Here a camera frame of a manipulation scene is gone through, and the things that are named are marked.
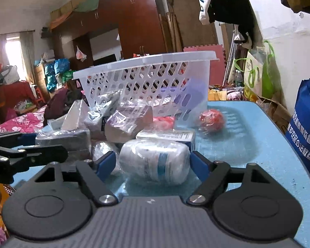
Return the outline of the dark red wooden wardrobe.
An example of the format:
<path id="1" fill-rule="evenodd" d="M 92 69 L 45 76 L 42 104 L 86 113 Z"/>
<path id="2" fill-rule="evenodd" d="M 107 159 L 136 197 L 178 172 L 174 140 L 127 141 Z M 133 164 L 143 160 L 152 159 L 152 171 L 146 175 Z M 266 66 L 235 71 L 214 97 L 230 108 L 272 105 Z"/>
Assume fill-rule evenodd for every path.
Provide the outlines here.
<path id="1" fill-rule="evenodd" d="M 162 0 L 99 0 L 96 10 L 73 12 L 53 28 L 55 58 L 69 59 L 73 70 L 88 68 L 93 64 L 90 39 L 113 29 L 125 59 L 166 53 L 164 14 Z"/>

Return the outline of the brown wooden door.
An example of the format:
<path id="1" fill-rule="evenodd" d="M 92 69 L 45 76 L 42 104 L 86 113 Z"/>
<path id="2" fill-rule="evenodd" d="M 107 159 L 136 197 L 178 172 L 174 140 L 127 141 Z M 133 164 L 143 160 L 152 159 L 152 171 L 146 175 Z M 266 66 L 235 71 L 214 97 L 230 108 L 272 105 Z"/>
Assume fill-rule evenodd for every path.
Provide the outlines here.
<path id="1" fill-rule="evenodd" d="M 218 44 L 215 24 L 203 25 L 199 21 L 200 5 L 198 0 L 166 1 L 169 11 L 175 15 L 183 48 Z"/>

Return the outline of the white pink tissue box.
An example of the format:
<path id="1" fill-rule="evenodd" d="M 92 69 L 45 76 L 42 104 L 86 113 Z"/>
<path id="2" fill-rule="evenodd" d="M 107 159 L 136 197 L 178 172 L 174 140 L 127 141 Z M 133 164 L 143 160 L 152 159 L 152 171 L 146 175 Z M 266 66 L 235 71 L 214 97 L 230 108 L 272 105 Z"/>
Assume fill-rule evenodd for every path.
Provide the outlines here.
<path id="1" fill-rule="evenodd" d="M 84 120 L 88 116 L 89 107 L 84 100 L 76 100 L 70 107 L 61 126 L 62 130 L 85 129 Z"/>

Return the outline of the blue fabric shopping bag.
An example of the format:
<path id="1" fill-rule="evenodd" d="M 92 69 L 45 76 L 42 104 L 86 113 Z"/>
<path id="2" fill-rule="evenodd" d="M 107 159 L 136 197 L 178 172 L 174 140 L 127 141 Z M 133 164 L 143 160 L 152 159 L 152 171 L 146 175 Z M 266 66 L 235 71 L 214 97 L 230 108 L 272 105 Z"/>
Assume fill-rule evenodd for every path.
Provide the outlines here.
<path id="1" fill-rule="evenodd" d="M 301 81 L 286 138 L 310 174 L 310 79 Z"/>

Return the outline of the white bottle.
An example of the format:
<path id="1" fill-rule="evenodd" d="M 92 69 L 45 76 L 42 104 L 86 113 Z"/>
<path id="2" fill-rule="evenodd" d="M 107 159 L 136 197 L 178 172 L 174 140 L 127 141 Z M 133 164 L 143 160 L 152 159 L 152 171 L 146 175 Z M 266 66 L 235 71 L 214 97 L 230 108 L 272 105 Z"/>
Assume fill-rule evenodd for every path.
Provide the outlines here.
<path id="1" fill-rule="evenodd" d="M 126 142 L 118 161 L 133 179 L 173 186 L 182 184 L 189 174 L 190 151 L 176 141 L 144 138 Z"/>

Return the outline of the white plastic laundry basket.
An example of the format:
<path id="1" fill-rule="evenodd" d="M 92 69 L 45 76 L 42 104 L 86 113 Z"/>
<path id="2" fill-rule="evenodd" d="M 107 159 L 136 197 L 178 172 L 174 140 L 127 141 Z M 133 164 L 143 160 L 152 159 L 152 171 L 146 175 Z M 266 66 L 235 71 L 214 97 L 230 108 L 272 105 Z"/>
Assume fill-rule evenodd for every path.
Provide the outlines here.
<path id="1" fill-rule="evenodd" d="M 121 91 L 123 101 L 152 107 L 155 117 L 174 116 L 178 126 L 192 126 L 207 109 L 214 51 L 147 55 L 74 72 L 89 105 L 107 92 Z"/>

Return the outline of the red wrapped packet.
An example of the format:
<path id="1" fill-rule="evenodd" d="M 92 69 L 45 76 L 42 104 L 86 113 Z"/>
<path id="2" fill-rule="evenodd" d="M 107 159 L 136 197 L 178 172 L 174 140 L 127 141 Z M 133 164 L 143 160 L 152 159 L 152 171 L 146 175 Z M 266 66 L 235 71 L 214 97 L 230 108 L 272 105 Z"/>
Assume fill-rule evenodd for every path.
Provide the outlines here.
<path id="1" fill-rule="evenodd" d="M 154 130 L 171 130 L 175 127 L 175 117 L 153 117 L 151 128 Z"/>

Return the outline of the white blue medicine box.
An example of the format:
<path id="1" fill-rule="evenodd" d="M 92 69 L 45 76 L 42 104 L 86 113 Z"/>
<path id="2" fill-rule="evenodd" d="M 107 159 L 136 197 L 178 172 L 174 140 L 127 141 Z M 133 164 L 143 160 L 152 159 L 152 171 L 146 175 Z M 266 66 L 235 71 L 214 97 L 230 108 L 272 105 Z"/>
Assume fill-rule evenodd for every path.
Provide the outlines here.
<path id="1" fill-rule="evenodd" d="M 183 143 L 189 147 L 190 151 L 195 150 L 195 138 L 196 133 L 194 130 L 142 130 L 136 135 L 136 139 L 161 139 L 161 140 L 171 140 L 179 143 Z"/>

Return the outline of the dark purple clothing pile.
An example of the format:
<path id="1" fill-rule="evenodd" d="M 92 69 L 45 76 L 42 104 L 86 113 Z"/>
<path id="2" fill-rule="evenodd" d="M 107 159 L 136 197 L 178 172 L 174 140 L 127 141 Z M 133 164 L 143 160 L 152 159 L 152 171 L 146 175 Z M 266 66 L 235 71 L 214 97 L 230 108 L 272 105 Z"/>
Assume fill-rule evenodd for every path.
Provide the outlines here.
<path id="1" fill-rule="evenodd" d="M 47 126 L 50 119 L 57 119 L 67 114 L 74 101 L 85 99 L 86 97 L 81 90 L 61 88 L 46 105 L 43 126 Z"/>

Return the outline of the window curtain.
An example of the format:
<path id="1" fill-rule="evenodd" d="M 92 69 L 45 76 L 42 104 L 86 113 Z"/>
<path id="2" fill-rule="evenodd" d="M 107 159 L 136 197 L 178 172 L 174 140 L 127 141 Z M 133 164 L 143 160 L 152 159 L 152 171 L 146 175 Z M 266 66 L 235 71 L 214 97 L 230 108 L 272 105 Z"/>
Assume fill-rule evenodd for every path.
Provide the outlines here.
<path id="1" fill-rule="evenodd" d="M 33 31 L 23 31 L 19 33 L 22 56 L 26 68 L 26 79 L 29 83 L 35 84 L 35 46 L 33 40 Z"/>

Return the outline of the pink floral bedding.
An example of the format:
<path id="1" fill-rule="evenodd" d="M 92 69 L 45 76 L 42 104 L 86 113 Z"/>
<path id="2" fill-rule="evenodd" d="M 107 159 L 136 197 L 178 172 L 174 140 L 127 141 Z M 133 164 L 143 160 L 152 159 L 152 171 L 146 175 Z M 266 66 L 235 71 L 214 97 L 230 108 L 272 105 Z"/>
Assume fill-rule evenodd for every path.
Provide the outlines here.
<path id="1" fill-rule="evenodd" d="M 45 106 L 41 109 L 13 118 L 0 124 L 0 133 L 20 132 L 36 133 L 43 128 Z"/>

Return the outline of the black item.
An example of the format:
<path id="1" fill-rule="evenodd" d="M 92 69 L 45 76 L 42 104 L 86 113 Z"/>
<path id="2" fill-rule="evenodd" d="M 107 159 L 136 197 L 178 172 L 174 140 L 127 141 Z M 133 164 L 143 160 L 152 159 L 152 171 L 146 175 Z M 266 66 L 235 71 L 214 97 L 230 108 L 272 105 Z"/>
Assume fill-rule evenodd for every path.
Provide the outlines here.
<path id="1" fill-rule="evenodd" d="M 66 163 L 91 159 L 92 143 L 89 129 L 39 132 L 35 143 L 41 147 L 62 145 L 68 151 Z"/>

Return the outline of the purple white wrapped box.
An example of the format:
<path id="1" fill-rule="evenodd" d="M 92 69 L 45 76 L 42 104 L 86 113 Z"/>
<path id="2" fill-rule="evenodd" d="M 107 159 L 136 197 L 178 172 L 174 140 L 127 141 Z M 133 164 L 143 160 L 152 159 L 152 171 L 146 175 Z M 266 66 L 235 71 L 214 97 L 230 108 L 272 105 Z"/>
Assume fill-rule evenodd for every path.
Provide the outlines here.
<path id="1" fill-rule="evenodd" d="M 152 124 L 153 110 L 143 104 L 123 104 L 108 118 L 105 137 L 112 143 L 126 143 Z"/>

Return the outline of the small clear bottle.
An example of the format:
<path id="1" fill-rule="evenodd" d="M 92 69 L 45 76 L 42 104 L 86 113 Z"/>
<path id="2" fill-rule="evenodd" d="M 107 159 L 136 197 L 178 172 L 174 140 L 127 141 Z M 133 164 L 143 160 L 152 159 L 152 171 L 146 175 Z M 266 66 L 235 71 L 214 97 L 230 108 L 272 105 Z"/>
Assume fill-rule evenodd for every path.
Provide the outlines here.
<path id="1" fill-rule="evenodd" d="M 107 141 L 92 141 L 92 160 L 94 162 L 110 151 L 113 151 L 116 156 L 116 166 L 111 174 L 117 176 L 121 173 L 121 167 L 118 162 L 120 151 L 117 146 Z"/>

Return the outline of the red ball in plastic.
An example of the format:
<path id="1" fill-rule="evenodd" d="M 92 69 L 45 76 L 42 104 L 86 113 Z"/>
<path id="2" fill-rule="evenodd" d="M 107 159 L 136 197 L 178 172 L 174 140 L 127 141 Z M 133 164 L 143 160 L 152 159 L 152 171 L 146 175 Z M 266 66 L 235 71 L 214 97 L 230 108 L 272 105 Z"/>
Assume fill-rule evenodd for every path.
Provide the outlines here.
<path id="1" fill-rule="evenodd" d="M 216 133 L 224 128 L 224 115 L 216 109 L 203 111 L 199 116 L 199 129 L 204 133 Z"/>

